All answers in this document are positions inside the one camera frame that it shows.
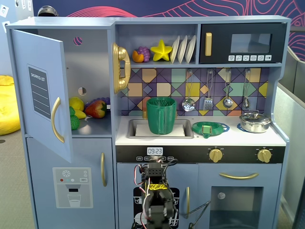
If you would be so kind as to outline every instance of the digital clock display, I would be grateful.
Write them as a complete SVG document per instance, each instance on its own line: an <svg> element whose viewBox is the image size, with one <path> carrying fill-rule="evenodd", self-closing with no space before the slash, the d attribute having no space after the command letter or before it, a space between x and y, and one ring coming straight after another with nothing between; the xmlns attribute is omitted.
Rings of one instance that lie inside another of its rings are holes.
<svg viewBox="0 0 305 229"><path fill-rule="evenodd" d="M147 155L163 155L163 147L147 147Z"/></svg>

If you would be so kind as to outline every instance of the black stove panel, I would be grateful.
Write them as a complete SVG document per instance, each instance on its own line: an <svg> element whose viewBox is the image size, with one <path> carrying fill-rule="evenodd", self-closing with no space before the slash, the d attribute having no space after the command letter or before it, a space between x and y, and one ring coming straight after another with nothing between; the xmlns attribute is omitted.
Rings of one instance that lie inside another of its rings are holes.
<svg viewBox="0 0 305 229"><path fill-rule="evenodd" d="M147 147L152 146L116 146L116 161L118 163L148 162ZM209 152L218 148L223 156L218 163L265 163L257 158L261 149L270 150L272 156L269 164L282 163L285 146L153 146L163 147L164 162L174 158L180 163L214 163Z"/></svg>

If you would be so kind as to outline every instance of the cabinet handle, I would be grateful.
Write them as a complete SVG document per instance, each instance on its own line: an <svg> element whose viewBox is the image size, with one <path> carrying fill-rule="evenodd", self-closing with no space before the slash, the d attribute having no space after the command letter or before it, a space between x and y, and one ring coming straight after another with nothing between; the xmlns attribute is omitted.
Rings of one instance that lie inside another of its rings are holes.
<svg viewBox="0 0 305 229"><path fill-rule="evenodd" d="M106 187L107 183L106 183L106 179L105 179L104 160L105 160L105 154L102 153L101 154L101 176L102 176L103 185L104 185L104 187Z"/></svg>
<svg viewBox="0 0 305 229"><path fill-rule="evenodd" d="M248 179L252 179L254 177L257 177L259 174L258 173L253 173L251 175L244 176L244 177L232 176L232 175L229 175L229 174L226 174L226 173L220 173L219 175L221 175L222 177L225 177L225 178L229 178L229 179L248 180Z"/></svg>
<svg viewBox="0 0 305 229"><path fill-rule="evenodd" d="M186 218L190 214L190 187L186 187Z"/></svg>
<svg viewBox="0 0 305 229"><path fill-rule="evenodd" d="M55 136L58 138L58 140L60 140L62 143L65 143L65 139L63 138L63 136L61 136L55 127L55 113L57 111L57 108L59 107L59 105L61 104L61 99L60 97L58 97L54 103L54 106L52 108L52 113L51 113L51 124L52 124L52 130L55 134Z"/></svg>

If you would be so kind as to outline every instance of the hanging ladle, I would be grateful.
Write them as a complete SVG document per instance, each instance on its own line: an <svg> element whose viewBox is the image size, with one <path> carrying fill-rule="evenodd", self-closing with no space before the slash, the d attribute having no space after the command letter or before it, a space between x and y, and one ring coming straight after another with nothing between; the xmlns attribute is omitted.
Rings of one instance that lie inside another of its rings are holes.
<svg viewBox="0 0 305 229"><path fill-rule="evenodd" d="M225 108L231 108L233 106L233 100L229 97L229 90L231 85L231 69L226 69L226 76L225 76L225 98L223 100L223 104ZM229 74L229 84L227 85L227 78Z"/></svg>
<svg viewBox="0 0 305 229"><path fill-rule="evenodd" d="M249 75L249 79L248 79L248 84L246 86L247 74ZM250 84L250 78L251 78L251 70L246 69L246 74L245 74L245 77L244 77L244 100L243 100L243 107L244 108L249 108L250 107L250 102L249 102L249 99L248 99L248 87L249 87L249 84Z"/></svg>

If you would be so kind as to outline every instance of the yellow bean bag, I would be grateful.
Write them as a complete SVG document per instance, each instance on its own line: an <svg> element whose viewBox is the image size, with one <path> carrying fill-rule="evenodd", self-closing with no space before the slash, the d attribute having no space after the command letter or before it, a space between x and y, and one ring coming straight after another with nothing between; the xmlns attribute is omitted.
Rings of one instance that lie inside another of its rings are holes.
<svg viewBox="0 0 305 229"><path fill-rule="evenodd" d="M0 75L0 135L20 129L13 77Z"/></svg>

